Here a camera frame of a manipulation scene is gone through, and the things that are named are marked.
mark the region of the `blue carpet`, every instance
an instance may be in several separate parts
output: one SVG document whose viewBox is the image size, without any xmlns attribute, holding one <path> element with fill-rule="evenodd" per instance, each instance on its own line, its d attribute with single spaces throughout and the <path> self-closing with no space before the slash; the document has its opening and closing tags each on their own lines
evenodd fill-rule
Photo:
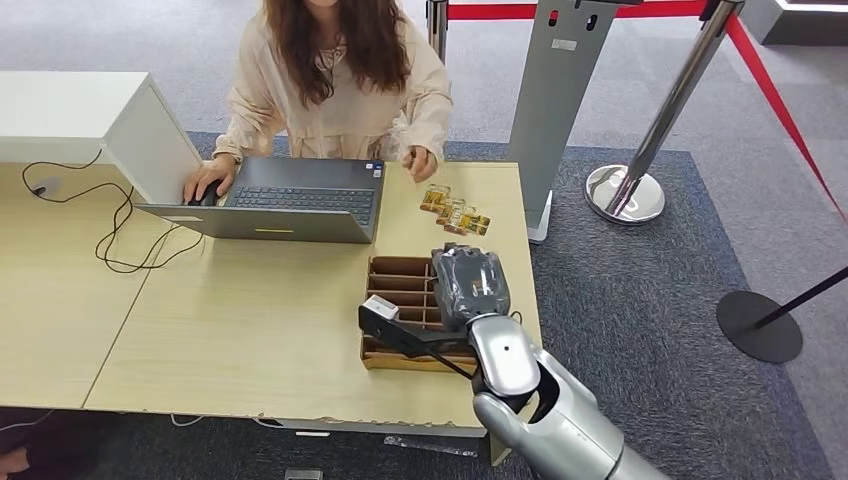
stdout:
<svg viewBox="0 0 848 480">
<path fill-rule="evenodd" d="M 190 136 L 208 157 L 215 135 Z M 280 138 L 275 153 L 285 151 Z M 505 145 L 452 142 L 446 151 L 492 160 L 503 158 Z M 718 329 L 716 302 L 747 283 L 691 156 L 657 157 L 651 171 L 668 204 L 649 225 L 612 225 L 586 206 L 588 173 L 631 155 L 565 152 L 548 240 L 531 247 L 545 347 L 596 394 L 628 443 L 674 478 L 832 478 L 785 369 L 749 359 Z M 91 479 L 282 478 L 296 466 L 323 468 L 327 479 L 530 478 L 518 458 L 491 469 L 384 446 L 376 435 L 296 438 L 233 419 L 184 429 L 147 415 L 122 423 Z"/>
</svg>

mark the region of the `laptop keyboard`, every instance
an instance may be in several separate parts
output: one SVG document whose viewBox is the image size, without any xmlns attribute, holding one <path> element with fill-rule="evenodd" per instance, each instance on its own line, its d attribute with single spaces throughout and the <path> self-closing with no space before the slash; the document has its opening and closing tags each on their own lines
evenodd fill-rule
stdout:
<svg viewBox="0 0 848 480">
<path fill-rule="evenodd" d="M 363 227 L 374 201 L 373 190 L 329 188 L 237 187 L 232 195 L 241 208 L 349 212 Z"/>
</svg>

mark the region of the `beige blouse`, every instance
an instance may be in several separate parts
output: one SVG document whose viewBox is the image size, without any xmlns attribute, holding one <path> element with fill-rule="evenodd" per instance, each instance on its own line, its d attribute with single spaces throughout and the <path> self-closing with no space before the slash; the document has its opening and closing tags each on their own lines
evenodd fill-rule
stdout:
<svg viewBox="0 0 848 480">
<path fill-rule="evenodd" d="M 400 160 L 420 145 L 443 160 L 453 109 L 447 70 L 424 36 L 404 17 L 402 39 L 411 66 L 403 92 L 363 91 L 343 62 L 345 48 L 323 52 L 335 93 L 305 108 L 297 87 L 277 61 L 273 37 L 259 13 L 247 24 L 228 104 L 233 116 L 213 157 L 270 155 L 274 135 L 286 129 L 294 157 Z M 387 132 L 391 130 L 391 142 Z"/>
</svg>

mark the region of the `cardboard compartment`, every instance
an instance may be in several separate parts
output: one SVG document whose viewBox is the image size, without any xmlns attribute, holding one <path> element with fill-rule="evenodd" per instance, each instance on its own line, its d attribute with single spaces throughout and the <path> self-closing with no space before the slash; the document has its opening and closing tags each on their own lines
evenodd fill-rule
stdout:
<svg viewBox="0 0 848 480">
<path fill-rule="evenodd" d="M 425 257 L 373 257 L 368 267 L 365 298 L 378 295 L 397 305 L 398 321 L 410 330 L 443 331 L 430 270 L 430 259 Z M 432 357 L 406 358 L 364 334 L 360 342 L 360 357 L 368 369 L 455 373 Z M 447 351 L 442 356 L 469 373 L 477 368 L 474 355 L 468 351 Z"/>
</svg>

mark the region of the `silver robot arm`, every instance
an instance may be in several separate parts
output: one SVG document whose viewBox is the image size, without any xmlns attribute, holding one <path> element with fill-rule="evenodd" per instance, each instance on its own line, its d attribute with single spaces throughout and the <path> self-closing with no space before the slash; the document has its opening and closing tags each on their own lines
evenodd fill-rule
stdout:
<svg viewBox="0 0 848 480">
<path fill-rule="evenodd" d="M 512 318 L 472 321 L 469 343 L 488 390 L 474 395 L 474 413 L 545 480 L 668 478 L 624 444 L 624 435 L 598 410 L 592 392 L 533 345 Z M 502 400 L 534 391 L 539 407 L 529 422 Z"/>
<path fill-rule="evenodd" d="M 408 357 L 441 357 L 439 345 L 470 346 L 478 368 L 471 379 L 474 413 L 486 429 L 527 459 L 545 480 L 661 480 L 624 444 L 598 410 L 595 396 L 507 316 L 509 288 L 498 256 L 468 246 L 433 250 L 436 302 L 445 332 L 413 332 L 395 321 L 398 308 L 371 297 L 359 307 L 363 332 Z M 534 395 L 529 421 L 516 415 Z"/>
</svg>

